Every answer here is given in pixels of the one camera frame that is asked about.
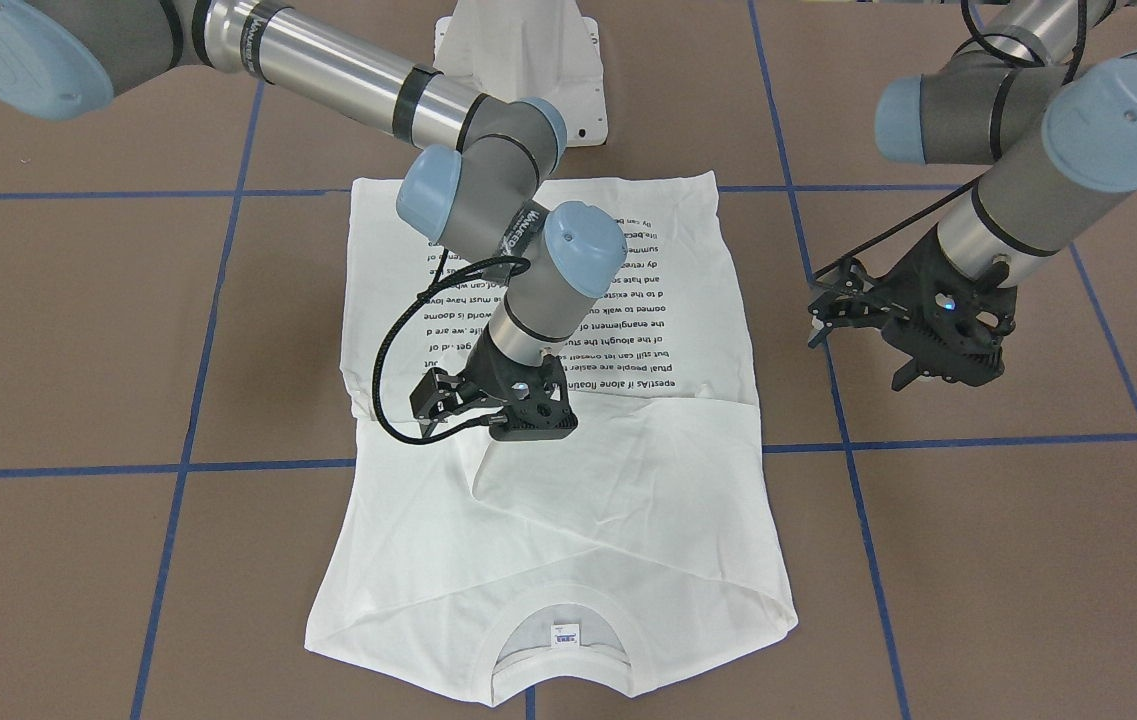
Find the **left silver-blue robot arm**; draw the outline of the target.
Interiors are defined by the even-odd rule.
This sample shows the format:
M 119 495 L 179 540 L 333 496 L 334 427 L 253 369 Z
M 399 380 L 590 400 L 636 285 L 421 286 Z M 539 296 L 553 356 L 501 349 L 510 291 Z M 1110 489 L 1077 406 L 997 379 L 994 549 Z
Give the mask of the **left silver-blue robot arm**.
M 1137 191 L 1137 50 L 1084 67 L 1112 1 L 1013 1 L 943 68 L 897 78 L 875 106 L 875 146 L 912 164 L 984 174 L 883 278 L 883 341 L 916 379 L 984 386 L 1003 372 L 1016 288 Z

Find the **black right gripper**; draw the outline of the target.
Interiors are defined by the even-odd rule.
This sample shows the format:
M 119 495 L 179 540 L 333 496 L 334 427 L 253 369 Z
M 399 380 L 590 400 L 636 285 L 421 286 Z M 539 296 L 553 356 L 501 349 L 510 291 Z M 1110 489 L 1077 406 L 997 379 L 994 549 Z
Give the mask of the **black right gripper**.
M 463 369 L 463 407 L 495 407 L 489 435 L 499 442 L 564 439 L 576 430 L 561 359 L 546 355 L 536 366 L 518 364 L 482 334 Z

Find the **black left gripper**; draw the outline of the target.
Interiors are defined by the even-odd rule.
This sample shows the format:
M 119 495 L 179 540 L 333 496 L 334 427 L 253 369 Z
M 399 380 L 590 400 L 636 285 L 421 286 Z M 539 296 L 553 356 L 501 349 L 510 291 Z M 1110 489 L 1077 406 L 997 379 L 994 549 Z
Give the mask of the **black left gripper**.
M 893 374 L 894 392 L 928 376 L 979 387 L 1003 375 L 1003 341 L 1016 326 L 1016 288 L 1001 287 L 1009 275 L 1007 256 L 996 255 L 976 281 L 966 278 L 933 227 L 880 278 L 875 290 L 905 311 L 880 333 L 911 357 Z

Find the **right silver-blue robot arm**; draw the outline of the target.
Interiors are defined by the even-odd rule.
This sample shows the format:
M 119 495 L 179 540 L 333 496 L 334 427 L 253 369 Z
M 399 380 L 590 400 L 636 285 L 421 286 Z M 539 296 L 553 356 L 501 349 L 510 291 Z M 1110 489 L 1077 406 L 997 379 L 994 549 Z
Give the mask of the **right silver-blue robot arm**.
M 496 441 L 576 429 L 559 354 L 617 278 L 626 238 L 594 205 L 536 202 L 567 147 L 549 101 L 481 94 L 285 1 L 0 1 L 0 101 L 30 117 L 80 117 L 194 64 L 287 88 L 420 150 L 396 214 L 466 265 L 428 285 L 379 347 L 371 395 L 382 428 L 396 336 L 435 295 L 485 281 L 507 292 L 466 366 L 428 369 L 410 392 L 418 445 L 441 441 L 437 424 L 455 415 Z

